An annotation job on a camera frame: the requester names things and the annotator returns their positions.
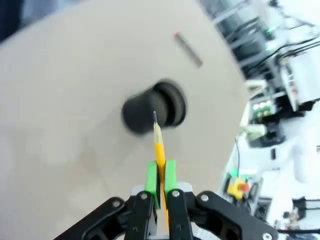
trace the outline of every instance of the pen holder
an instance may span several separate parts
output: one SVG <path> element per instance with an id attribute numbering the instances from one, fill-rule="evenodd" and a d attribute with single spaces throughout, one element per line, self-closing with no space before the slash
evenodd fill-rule
<path id="1" fill-rule="evenodd" d="M 153 131 L 153 112 L 161 128 L 179 126 L 186 116 L 186 101 L 179 87 L 162 79 L 151 88 L 131 96 L 122 107 L 124 124 L 133 133 L 143 135 Z"/>

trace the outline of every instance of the pencil tip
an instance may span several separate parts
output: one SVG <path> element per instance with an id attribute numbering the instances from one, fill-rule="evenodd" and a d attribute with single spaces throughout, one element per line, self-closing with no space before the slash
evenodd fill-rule
<path id="1" fill-rule="evenodd" d="M 157 121 L 157 113 L 156 113 L 156 111 L 153 111 L 153 121 L 154 121 L 155 124 L 158 122 Z"/>

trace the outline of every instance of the screw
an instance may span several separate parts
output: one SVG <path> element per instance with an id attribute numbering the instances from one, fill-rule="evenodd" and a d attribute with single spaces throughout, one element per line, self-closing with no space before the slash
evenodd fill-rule
<path id="1" fill-rule="evenodd" d="M 206 201 L 209 200 L 209 197 L 208 197 L 207 195 L 203 194 L 203 195 L 201 196 L 201 200 L 204 201 L 204 202 L 206 202 Z"/>
<path id="2" fill-rule="evenodd" d="M 263 239 L 263 240 L 271 240 L 271 239 L 272 239 L 272 236 L 271 236 L 270 233 L 265 232 L 264 234 L 262 234 L 262 239 Z"/>
<path id="3" fill-rule="evenodd" d="M 178 197 L 179 195 L 180 195 L 180 193 L 177 190 L 174 190 L 172 192 L 172 196 L 174 196 L 174 197 Z"/>
<path id="4" fill-rule="evenodd" d="M 115 201 L 112 203 L 112 205 L 113 205 L 115 208 L 117 208 L 117 207 L 119 207 L 120 202 L 119 202 L 118 200 L 115 200 Z"/>
<path id="5" fill-rule="evenodd" d="M 147 197 L 148 197 L 147 194 L 145 194 L 145 193 L 142 193 L 142 194 L 141 194 L 141 198 L 142 198 L 143 200 L 147 199 Z"/>

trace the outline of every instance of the pencil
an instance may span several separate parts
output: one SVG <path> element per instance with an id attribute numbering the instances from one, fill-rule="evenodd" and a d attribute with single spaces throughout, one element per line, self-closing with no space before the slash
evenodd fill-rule
<path id="1" fill-rule="evenodd" d="M 166 205 L 166 196 L 165 196 L 165 168 L 166 168 L 165 148 L 164 148 L 164 142 L 162 140 L 161 128 L 157 121 L 157 113 L 155 111 L 153 112 L 153 132 L 154 132 L 155 158 L 156 158 L 156 164 L 159 169 L 160 190 L 162 195 L 164 217 L 165 217 L 166 227 L 169 230 L 169 216 L 168 216 L 168 209 Z"/>

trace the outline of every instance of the beige table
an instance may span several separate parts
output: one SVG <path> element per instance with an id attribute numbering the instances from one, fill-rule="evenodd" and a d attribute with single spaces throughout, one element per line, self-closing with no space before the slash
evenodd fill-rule
<path id="1" fill-rule="evenodd" d="M 89 0 L 1 45 L 0 239 L 53 239 L 143 184 L 153 136 L 127 132 L 121 107 L 166 77 L 188 101 L 184 123 L 163 132 L 167 159 L 196 193 L 214 191 L 248 98 L 228 47 L 194 0 Z"/>

